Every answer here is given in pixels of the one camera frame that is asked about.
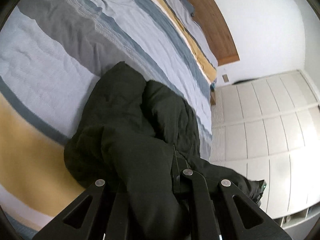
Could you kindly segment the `black puffy jacket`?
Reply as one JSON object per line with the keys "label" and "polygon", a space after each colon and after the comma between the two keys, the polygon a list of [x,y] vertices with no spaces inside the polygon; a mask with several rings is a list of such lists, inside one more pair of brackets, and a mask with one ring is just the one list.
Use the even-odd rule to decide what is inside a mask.
{"label": "black puffy jacket", "polygon": [[184,98],[116,64],[95,85],[65,146],[65,166],[82,187],[116,174],[131,205],[134,239],[186,239],[189,212],[172,191],[176,160],[202,174],[210,192],[228,179],[254,202],[263,195],[263,181],[201,158],[196,115]]}

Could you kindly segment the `white wardrobe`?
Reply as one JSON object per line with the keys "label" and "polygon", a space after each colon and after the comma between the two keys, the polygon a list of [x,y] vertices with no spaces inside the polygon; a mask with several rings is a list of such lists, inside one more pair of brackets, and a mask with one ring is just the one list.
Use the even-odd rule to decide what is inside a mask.
{"label": "white wardrobe", "polygon": [[300,71],[218,88],[210,162],[265,180],[261,209],[288,229],[319,215],[319,100]]}

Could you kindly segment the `wooden nightstand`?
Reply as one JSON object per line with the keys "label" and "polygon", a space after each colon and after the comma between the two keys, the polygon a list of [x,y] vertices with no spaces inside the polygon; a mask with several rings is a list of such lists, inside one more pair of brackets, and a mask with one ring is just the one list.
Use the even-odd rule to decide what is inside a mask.
{"label": "wooden nightstand", "polygon": [[214,90],[210,91],[210,104],[212,106],[216,105],[216,95],[215,95],[215,91]]}

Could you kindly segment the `striped bed cover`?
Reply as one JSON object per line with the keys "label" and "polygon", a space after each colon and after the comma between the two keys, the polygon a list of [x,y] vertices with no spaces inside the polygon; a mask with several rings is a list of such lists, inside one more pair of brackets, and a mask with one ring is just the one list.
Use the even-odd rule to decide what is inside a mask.
{"label": "striped bed cover", "polygon": [[209,158],[216,67],[165,0],[20,0],[1,30],[1,207],[24,239],[81,193],[63,146],[120,61],[187,100]]}

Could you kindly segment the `wooden headboard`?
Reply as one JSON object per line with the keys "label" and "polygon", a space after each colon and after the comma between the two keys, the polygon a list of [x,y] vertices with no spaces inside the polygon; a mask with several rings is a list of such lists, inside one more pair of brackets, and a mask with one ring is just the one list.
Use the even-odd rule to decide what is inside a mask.
{"label": "wooden headboard", "polygon": [[187,0],[195,9],[194,19],[202,28],[218,65],[240,60],[231,32],[214,0]]}

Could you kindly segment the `grey pillow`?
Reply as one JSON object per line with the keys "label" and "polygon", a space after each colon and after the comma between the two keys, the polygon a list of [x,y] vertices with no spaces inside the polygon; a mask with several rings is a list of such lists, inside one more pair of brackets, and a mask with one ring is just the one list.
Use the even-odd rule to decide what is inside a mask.
{"label": "grey pillow", "polygon": [[174,12],[176,17],[180,20],[187,32],[195,39],[209,62],[214,66],[218,66],[218,61],[212,51],[210,50],[207,39],[200,27],[194,21],[195,8],[188,0],[165,0],[169,8]]}

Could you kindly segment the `wall light switch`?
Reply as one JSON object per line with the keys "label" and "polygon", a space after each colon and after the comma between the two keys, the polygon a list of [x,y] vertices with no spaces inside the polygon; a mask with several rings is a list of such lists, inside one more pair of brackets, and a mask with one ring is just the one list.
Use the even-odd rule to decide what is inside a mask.
{"label": "wall light switch", "polygon": [[229,82],[229,78],[227,74],[223,74],[222,76],[224,83],[228,83]]}

